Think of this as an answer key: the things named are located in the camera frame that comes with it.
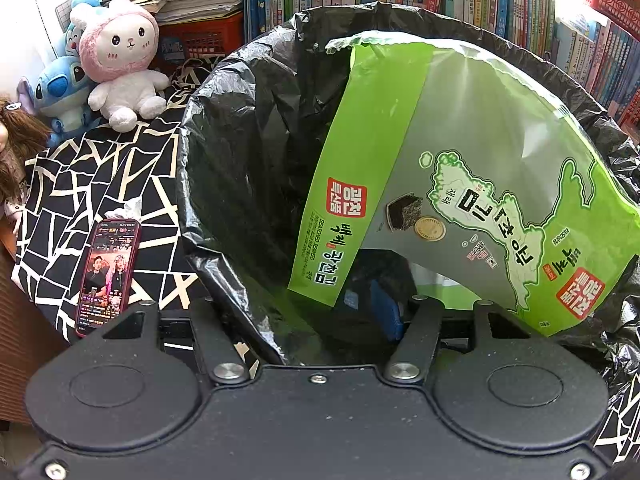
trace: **smartphone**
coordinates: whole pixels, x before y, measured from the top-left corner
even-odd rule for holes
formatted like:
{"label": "smartphone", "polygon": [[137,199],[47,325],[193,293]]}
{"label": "smartphone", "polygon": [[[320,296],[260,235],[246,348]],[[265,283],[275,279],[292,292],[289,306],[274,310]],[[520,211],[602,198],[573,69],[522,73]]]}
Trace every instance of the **smartphone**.
{"label": "smartphone", "polygon": [[140,224],[135,220],[103,220],[96,226],[76,310],[80,337],[126,309],[139,241]]}

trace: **blue plush toy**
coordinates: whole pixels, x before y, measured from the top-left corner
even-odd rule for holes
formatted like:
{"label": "blue plush toy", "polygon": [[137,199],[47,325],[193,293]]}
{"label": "blue plush toy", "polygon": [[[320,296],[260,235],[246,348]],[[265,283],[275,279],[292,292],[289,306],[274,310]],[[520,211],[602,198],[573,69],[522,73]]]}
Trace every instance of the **blue plush toy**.
{"label": "blue plush toy", "polygon": [[[92,7],[100,7],[102,0],[71,0],[71,8],[77,4],[89,4]],[[80,37],[82,29],[70,23],[66,28],[66,32],[60,37],[54,46],[57,56],[79,56],[78,47],[80,45]]]}
{"label": "blue plush toy", "polygon": [[51,118],[53,133],[48,142],[55,147],[97,126],[100,119],[92,121],[87,98],[94,87],[75,56],[63,56],[49,63],[40,73],[29,98],[36,113]]}

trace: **seaweed snack package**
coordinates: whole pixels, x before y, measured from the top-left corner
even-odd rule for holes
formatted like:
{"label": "seaweed snack package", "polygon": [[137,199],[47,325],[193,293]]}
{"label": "seaweed snack package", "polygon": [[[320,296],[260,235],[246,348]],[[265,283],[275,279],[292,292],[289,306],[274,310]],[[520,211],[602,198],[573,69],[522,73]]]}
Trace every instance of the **seaweed snack package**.
{"label": "seaweed snack package", "polygon": [[553,94],[455,40],[363,32],[289,288],[328,308],[360,248],[393,250],[551,335],[640,253],[638,208]]}

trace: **red phone case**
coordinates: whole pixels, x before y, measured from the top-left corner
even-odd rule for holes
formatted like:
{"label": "red phone case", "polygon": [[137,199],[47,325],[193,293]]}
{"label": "red phone case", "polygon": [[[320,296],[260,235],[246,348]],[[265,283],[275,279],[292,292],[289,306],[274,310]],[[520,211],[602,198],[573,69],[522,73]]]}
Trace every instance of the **red phone case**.
{"label": "red phone case", "polygon": [[136,234],[133,238],[133,248],[131,250],[131,258],[129,259],[129,268],[131,269],[131,272],[129,272],[129,275],[127,276],[127,282],[126,282],[126,286],[124,287],[124,291],[122,292],[122,300],[120,301],[120,313],[123,313],[127,307],[129,306],[127,303],[129,301],[129,289],[131,286],[131,281],[133,280],[133,269],[136,263],[136,255],[138,254],[138,245],[140,243],[140,231],[141,226],[140,226],[140,222],[138,222],[137,220],[134,220],[133,218],[119,218],[119,219],[109,219],[109,220],[102,220],[100,222],[98,222],[95,226],[94,229],[94,234],[91,238],[91,244],[89,245],[89,252],[87,253],[86,256],[86,260],[84,262],[84,269],[82,270],[82,275],[80,278],[80,291],[79,291],[79,295],[78,295],[78,306],[76,306],[76,334],[78,334],[78,336],[80,337],[85,337],[89,334],[81,334],[80,332],[78,332],[78,318],[80,316],[80,303],[81,303],[81,298],[82,298],[82,288],[84,287],[84,277],[87,274],[88,271],[88,267],[89,267],[89,261],[91,260],[91,254],[94,248],[94,242],[95,242],[95,237],[98,234],[98,228],[101,225],[105,225],[105,224],[111,224],[111,223],[120,223],[120,222],[135,222],[136,223]]}

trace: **red logo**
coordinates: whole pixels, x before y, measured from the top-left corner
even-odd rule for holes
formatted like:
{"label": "red logo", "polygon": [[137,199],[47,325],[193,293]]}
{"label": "red logo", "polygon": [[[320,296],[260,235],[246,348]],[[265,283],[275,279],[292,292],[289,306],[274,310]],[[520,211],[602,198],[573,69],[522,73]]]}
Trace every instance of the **red logo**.
{"label": "red logo", "polygon": [[367,212],[367,188],[329,177],[326,181],[326,211],[336,216],[363,218]]}
{"label": "red logo", "polygon": [[582,320],[591,311],[604,290],[601,282],[588,270],[578,267],[574,275],[556,294],[556,298],[575,317]]}
{"label": "red logo", "polygon": [[549,281],[552,282],[554,279],[556,279],[558,276],[556,276],[556,273],[554,272],[554,270],[551,268],[551,266],[549,264],[545,264],[542,266],[542,270],[545,271],[546,276],[549,278]]}

